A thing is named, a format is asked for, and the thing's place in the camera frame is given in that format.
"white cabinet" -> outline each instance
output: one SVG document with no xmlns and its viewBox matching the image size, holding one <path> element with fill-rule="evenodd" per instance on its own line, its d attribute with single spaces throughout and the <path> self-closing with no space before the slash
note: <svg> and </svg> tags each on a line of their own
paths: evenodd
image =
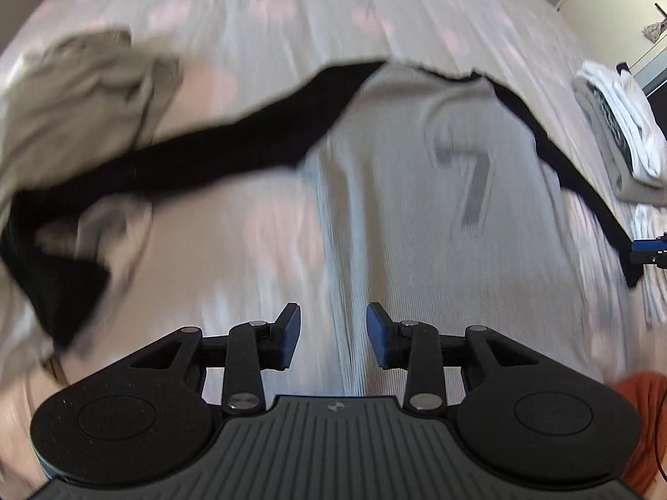
<svg viewBox="0 0 667 500">
<path fill-rule="evenodd" d="M 565 0 L 560 13 L 589 58 L 609 67 L 627 62 L 636 73 L 667 46 L 667 34 L 659 46 L 642 34 L 645 26 L 662 20 L 655 3 L 667 10 L 667 0 Z"/>
</svg>

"polka dot bed sheet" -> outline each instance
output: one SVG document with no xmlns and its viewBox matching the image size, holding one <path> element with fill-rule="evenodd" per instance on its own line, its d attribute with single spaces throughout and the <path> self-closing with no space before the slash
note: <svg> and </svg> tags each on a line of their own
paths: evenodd
<svg viewBox="0 0 667 500">
<path fill-rule="evenodd" d="M 570 86 L 585 54 L 544 0 L 46 0 L 0 57 L 2 84 L 26 51 L 116 24 L 129 26 L 135 43 L 182 59 L 183 86 L 156 140 L 239 118 L 332 63 L 393 58 L 450 75 L 475 69 L 523 96 L 629 228 L 629 208 L 613 198 Z M 592 215 L 566 192 L 564 201 L 588 304 L 589 359 L 608 380 L 667 368 L 656 350 L 662 333 L 646 331 L 640 295 L 625 287 Z M 225 334 L 275 318 L 289 301 L 302 308 L 301 339 L 290 370 L 263 373 L 269 400 L 343 395 L 314 190 L 287 170 L 225 180 L 155 211 L 128 293 L 62 357 L 63 370 L 75 381 L 183 325 Z M 208 400 L 219 400 L 221 374 L 209 371 Z"/>
</svg>

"bed sheet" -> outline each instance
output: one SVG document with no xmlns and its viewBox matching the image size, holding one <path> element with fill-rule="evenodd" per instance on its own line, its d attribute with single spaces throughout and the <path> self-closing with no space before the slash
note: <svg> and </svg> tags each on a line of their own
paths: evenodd
<svg viewBox="0 0 667 500">
<path fill-rule="evenodd" d="M 0 78 L 7 83 L 20 73 L 27 50 L 112 24 L 183 59 L 184 84 L 158 140 L 239 118 L 331 63 L 395 58 L 451 75 L 482 71 L 524 97 L 629 227 L 629 207 L 613 199 L 572 94 L 585 55 L 544 0 L 46 0 L 0 57 Z M 646 330 L 640 293 L 625 287 L 586 207 L 564 195 L 588 301 L 582 328 L 592 370 L 606 380 L 639 367 L 667 370 L 659 352 L 667 337 Z M 128 294 L 63 357 L 65 374 L 81 379 L 183 325 L 224 334 L 240 322 L 270 320 L 296 301 L 301 339 L 290 370 L 263 372 L 269 400 L 279 392 L 342 395 L 325 263 L 314 191 L 287 170 L 171 201 L 155 212 Z M 213 370 L 205 397 L 219 400 L 220 389 L 221 371 Z M 460 398 L 460 386 L 451 394 Z"/>
</svg>

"wire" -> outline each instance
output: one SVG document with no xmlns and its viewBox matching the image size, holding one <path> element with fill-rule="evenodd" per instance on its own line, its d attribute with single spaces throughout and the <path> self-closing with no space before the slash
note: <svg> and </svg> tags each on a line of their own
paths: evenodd
<svg viewBox="0 0 667 500">
<path fill-rule="evenodd" d="M 664 468 L 662 467 L 662 461 L 660 460 L 660 455 L 658 452 L 658 430 L 659 430 L 659 424 L 660 424 L 660 414 L 662 413 L 662 407 L 665 404 L 665 400 L 667 399 L 667 389 L 665 389 L 665 393 L 662 396 L 662 400 L 660 401 L 660 404 L 658 406 L 658 414 L 656 415 L 656 426 L 655 426 L 655 452 L 656 452 L 656 462 L 658 463 L 658 471 L 660 472 L 662 478 L 665 480 L 665 483 L 667 483 L 667 473 L 665 473 Z"/>
</svg>

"metal screw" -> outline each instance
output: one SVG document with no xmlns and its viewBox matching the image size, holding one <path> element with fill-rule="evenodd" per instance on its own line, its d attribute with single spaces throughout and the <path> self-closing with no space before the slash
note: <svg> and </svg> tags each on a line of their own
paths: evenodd
<svg viewBox="0 0 667 500">
<path fill-rule="evenodd" d="M 259 399 L 251 392 L 236 392 L 229 397 L 227 404 L 235 410 L 249 410 L 259 404 Z"/>
<path fill-rule="evenodd" d="M 421 392 L 410 397 L 410 405 L 419 411 L 436 410 L 442 406 L 442 399 L 432 392 Z"/>
</svg>

